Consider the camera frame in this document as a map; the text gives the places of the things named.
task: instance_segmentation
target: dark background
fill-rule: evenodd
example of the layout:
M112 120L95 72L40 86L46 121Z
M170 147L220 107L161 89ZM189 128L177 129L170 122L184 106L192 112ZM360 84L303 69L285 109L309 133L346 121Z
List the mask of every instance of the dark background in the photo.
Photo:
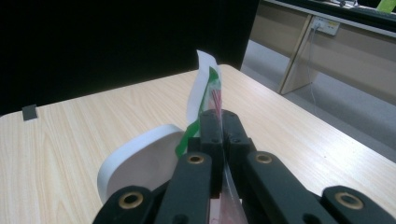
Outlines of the dark background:
M258 0L0 3L0 115L198 68L240 68Z

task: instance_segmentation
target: electrical outlet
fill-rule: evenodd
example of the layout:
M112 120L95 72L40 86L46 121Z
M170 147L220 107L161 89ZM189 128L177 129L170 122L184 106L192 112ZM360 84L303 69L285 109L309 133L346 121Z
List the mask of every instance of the electrical outlet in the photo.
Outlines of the electrical outlet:
M330 21L321 17L316 16L314 21L312 22L312 29L318 27L318 31L321 31L328 35L335 35L338 31L338 27L340 26L340 22L338 21Z

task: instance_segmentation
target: light wood tabletop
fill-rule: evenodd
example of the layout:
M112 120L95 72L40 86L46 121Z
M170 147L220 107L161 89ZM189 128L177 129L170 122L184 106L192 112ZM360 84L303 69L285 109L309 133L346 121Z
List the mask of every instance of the light wood tabletop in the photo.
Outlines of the light wood tabletop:
M277 93L220 66L223 108L241 119L258 150L277 155L321 195L344 185L396 217L396 164ZM186 129L197 71L0 118L0 223L90 223L102 207L96 178L108 155L163 124Z

